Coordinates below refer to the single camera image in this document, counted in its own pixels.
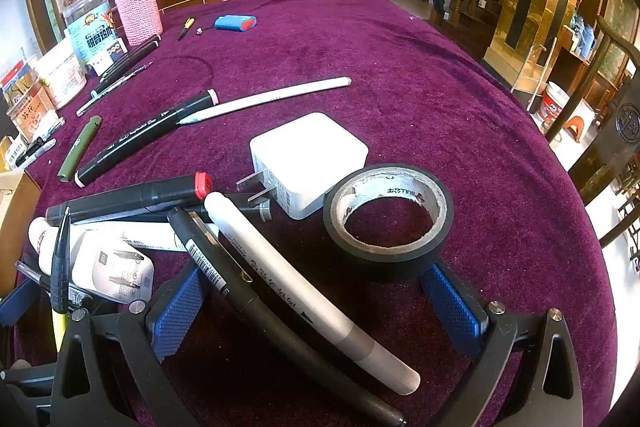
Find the wooden staircase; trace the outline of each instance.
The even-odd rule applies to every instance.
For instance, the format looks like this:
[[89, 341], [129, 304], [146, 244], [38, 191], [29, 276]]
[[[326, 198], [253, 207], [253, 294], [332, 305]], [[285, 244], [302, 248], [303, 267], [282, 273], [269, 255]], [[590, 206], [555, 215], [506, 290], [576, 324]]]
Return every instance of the wooden staircase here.
[[443, 20], [431, 10], [429, 22], [478, 62], [494, 38], [502, 5], [500, 0], [451, 0], [450, 19]]

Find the tape roll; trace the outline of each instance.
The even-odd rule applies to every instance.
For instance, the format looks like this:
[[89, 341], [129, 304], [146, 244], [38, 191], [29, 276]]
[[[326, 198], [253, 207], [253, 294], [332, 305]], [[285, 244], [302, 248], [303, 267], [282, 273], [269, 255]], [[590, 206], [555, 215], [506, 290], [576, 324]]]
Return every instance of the tape roll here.
[[[422, 206], [433, 226], [407, 245], [379, 247], [357, 240], [345, 224], [356, 209], [378, 198], [406, 198]], [[440, 257], [453, 222], [453, 201], [447, 187], [430, 172], [402, 164], [365, 167], [350, 174], [324, 200], [324, 226], [366, 279], [397, 282], [414, 279]]]

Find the pink knitted bottle cover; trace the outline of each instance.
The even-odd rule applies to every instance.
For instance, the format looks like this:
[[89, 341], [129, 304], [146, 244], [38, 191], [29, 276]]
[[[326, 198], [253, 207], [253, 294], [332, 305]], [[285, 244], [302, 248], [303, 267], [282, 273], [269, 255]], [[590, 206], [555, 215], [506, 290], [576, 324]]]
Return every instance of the pink knitted bottle cover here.
[[152, 35], [162, 33], [156, 0], [116, 0], [116, 6], [130, 46], [142, 44]]

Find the metal screw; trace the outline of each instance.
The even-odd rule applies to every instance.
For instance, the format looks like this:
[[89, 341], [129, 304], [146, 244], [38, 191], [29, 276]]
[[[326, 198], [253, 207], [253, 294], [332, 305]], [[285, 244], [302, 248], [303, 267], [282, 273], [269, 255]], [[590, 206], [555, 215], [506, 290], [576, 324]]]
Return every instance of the metal screw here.
[[129, 311], [133, 314], [138, 314], [140, 312], [143, 312], [145, 310], [145, 301], [133, 301], [130, 305], [129, 305]]
[[71, 320], [73, 320], [73, 322], [80, 322], [82, 319], [84, 319], [85, 315], [86, 310], [84, 308], [80, 308], [71, 314]]
[[505, 310], [506, 308], [504, 307], [504, 304], [502, 304], [500, 301], [491, 301], [489, 303], [489, 311], [491, 311], [494, 315], [502, 315]]
[[549, 309], [549, 317], [555, 321], [562, 320], [562, 312], [558, 308], [550, 308]]

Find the blue battery pack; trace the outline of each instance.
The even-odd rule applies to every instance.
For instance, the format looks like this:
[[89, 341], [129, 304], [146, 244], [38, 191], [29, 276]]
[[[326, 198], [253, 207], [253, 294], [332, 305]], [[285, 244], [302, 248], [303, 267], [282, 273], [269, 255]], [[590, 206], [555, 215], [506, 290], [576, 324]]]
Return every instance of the blue battery pack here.
[[216, 19], [215, 27], [219, 30], [245, 32], [255, 26], [255, 17], [249, 15], [224, 15]]

